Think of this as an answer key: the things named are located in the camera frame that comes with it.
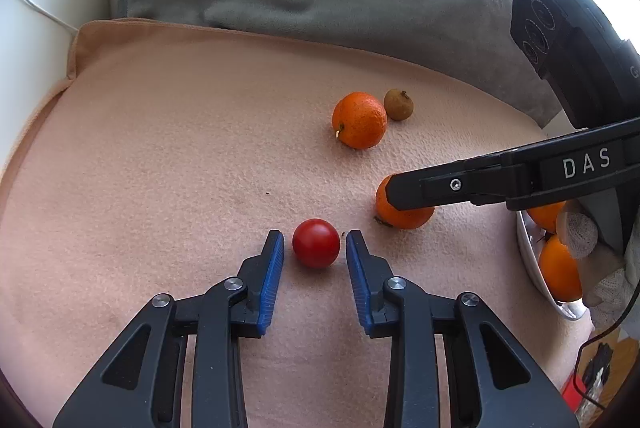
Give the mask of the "white gloved right hand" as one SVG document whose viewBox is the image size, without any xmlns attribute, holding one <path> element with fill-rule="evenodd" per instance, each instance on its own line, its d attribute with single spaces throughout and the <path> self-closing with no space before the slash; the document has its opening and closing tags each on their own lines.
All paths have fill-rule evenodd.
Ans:
<svg viewBox="0 0 640 428">
<path fill-rule="evenodd" d="M 567 202 L 556 219 L 561 243 L 577 263 L 582 302 L 597 330 L 611 327 L 624 313 L 639 284 L 639 216 L 625 252 L 616 254 L 600 240 L 596 223 L 577 201 Z"/>
</svg>

